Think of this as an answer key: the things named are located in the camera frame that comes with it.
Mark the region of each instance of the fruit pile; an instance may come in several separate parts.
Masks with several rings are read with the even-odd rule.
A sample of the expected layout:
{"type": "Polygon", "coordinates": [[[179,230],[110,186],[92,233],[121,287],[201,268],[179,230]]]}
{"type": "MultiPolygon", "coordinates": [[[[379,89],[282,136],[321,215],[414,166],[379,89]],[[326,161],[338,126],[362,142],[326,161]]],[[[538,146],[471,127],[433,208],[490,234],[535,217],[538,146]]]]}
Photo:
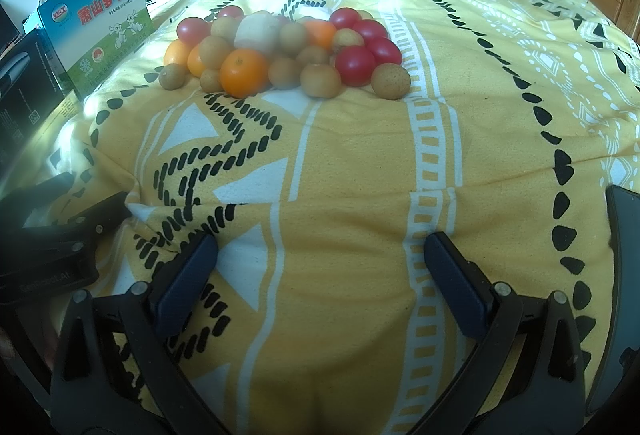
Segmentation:
{"type": "Polygon", "coordinates": [[[185,18],[164,55],[163,88],[180,88],[191,73],[205,92],[235,98],[302,86],[306,94],[332,98],[343,85],[371,84],[381,98],[409,92],[411,78],[386,28],[367,11],[340,8],[329,21],[305,16],[292,22],[267,11],[245,15],[227,6],[211,23],[185,18]]]}

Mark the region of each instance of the logo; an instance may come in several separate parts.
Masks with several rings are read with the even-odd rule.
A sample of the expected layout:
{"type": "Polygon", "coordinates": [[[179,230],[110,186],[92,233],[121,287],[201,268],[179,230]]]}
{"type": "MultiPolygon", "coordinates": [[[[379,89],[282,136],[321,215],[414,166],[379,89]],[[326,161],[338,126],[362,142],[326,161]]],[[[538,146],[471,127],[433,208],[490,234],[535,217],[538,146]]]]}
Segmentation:
{"type": "Polygon", "coordinates": [[[104,50],[102,47],[96,47],[91,53],[91,57],[94,59],[95,63],[100,63],[104,59],[104,50]]]}
{"type": "Polygon", "coordinates": [[[33,110],[33,112],[29,114],[29,120],[31,125],[35,125],[40,120],[40,115],[37,110],[33,110]]]}
{"type": "Polygon", "coordinates": [[[57,283],[62,283],[68,279],[71,279],[71,275],[69,274],[68,271],[60,272],[48,278],[34,280],[31,283],[20,285],[20,292],[26,294],[28,292],[33,292],[35,290],[41,289],[43,287],[51,287],[52,285],[55,285],[57,283]]]}
{"type": "Polygon", "coordinates": [[[60,4],[53,8],[53,12],[51,13],[51,17],[54,22],[59,24],[62,22],[66,16],[68,15],[68,9],[66,8],[66,4],[60,4]]]}

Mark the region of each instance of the potato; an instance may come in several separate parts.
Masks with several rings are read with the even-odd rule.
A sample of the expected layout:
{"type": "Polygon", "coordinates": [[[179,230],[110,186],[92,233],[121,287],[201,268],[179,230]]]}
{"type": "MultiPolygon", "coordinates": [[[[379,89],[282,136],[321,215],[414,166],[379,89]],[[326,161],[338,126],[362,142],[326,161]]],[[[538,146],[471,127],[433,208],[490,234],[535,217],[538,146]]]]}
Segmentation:
{"type": "Polygon", "coordinates": [[[309,32],[302,24],[285,24],[280,28],[280,49],[285,54],[296,56],[309,43],[309,32]]]}
{"type": "Polygon", "coordinates": [[[236,32],[240,22],[232,16],[220,16],[211,24],[211,35],[221,36],[228,43],[233,43],[236,39],[236,32]]]}
{"type": "Polygon", "coordinates": [[[353,29],[339,29],[334,34],[334,39],[331,44],[334,53],[338,54],[342,49],[350,45],[364,46],[364,38],[353,29]]]}
{"type": "Polygon", "coordinates": [[[328,64],[329,53],[319,45],[308,45],[296,57],[296,60],[302,65],[307,64],[328,64]]]}
{"type": "Polygon", "coordinates": [[[340,73],[331,65],[307,65],[300,73],[300,84],[313,98],[334,98],[342,92],[340,73]]]}
{"type": "Polygon", "coordinates": [[[409,93],[411,76],[400,65],[382,63],[371,75],[371,88],[379,98],[398,100],[409,93]]]}
{"type": "Polygon", "coordinates": [[[271,56],[278,46],[279,36],[280,21],[275,16],[254,12],[240,22],[234,47],[254,49],[271,56]]]}
{"type": "Polygon", "coordinates": [[[363,20],[373,20],[373,15],[369,11],[365,11],[364,9],[358,9],[358,14],[363,20]]]}
{"type": "Polygon", "coordinates": [[[296,60],[280,57],[269,67],[269,81],[277,89],[292,89],[300,85],[301,70],[296,60]]]}
{"type": "Polygon", "coordinates": [[[187,76],[187,69],[178,63],[169,63],[160,71],[158,81],[160,86],[165,90],[179,89],[184,85],[187,76]]]}
{"type": "Polygon", "coordinates": [[[207,69],[220,70],[222,62],[234,49],[221,36],[207,36],[200,42],[200,60],[207,69]]]}
{"type": "Polygon", "coordinates": [[[222,92],[220,73],[217,70],[206,69],[200,76],[202,92],[222,92]]]}

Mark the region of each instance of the metal screw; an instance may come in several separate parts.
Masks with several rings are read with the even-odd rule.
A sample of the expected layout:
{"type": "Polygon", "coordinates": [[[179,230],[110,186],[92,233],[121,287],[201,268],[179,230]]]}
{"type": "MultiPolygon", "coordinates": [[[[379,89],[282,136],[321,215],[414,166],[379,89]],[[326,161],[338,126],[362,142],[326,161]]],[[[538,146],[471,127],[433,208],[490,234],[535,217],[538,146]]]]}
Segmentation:
{"type": "Polygon", "coordinates": [[[508,283],[505,283],[503,281],[499,281],[498,283],[496,283],[494,285],[494,289],[500,296],[508,296],[511,294],[511,287],[509,287],[508,283]]]}
{"type": "Polygon", "coordinates": [[[131,286],[129,290],[135,296],[140,296],[144,294],[148,288],[149,286],[147,285],[146,281],[137,281],[131,286]]]}
{"type": "Polygon", "coordinates": [[[86,299],[87,295],[87,291],[80,289],[73,294],[72,299],[76,303],[82,303],[86,299]]]}
{"type": "Polygon", "coordinates": [[[557,290],[554,293],[554,300],[556,300],[559,304],[563,305],[566,303],[566,294],[561,290],[557,290]]]}

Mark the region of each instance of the blue and green box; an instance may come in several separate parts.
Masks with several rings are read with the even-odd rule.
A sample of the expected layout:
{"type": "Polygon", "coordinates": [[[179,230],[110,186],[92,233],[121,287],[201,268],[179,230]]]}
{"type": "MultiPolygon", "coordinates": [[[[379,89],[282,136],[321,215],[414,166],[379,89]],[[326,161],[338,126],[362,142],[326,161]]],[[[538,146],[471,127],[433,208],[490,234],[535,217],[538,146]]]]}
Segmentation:
{"type": "Polygon", "coordinates": [[[145,0],[47,0],[24,30],[46,31],[81,100],[153,32],[145,0]]]}

